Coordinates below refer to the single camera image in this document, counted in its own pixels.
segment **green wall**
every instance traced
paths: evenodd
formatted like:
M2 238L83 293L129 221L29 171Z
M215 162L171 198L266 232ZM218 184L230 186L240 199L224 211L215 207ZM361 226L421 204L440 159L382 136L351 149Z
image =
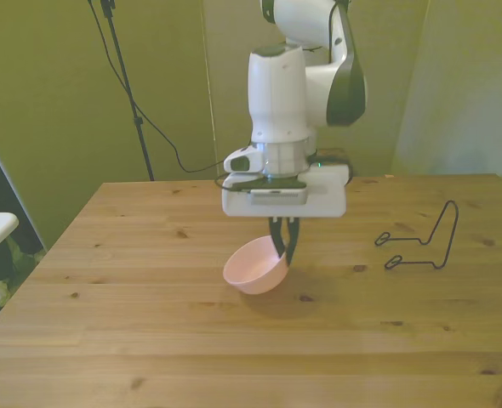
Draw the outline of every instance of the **green wall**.
M114 13L136 100L188 167L215 162L202 2L117 0ZM213 177L145 136L157 179ZM0 1L0 159L48 247L101 183L147 180L86 0Z
M502 0L431 0L393 169L502 175Z

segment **wooden table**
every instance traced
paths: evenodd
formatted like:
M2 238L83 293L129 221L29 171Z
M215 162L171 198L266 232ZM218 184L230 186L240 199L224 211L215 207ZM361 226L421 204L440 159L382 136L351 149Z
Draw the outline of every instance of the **wooden table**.
M400 266L396 253L448 266ZM0 314L0 408L502 407L502 178L357 178L304 220L288 278L222 267L267 234L211 182L104 184Z

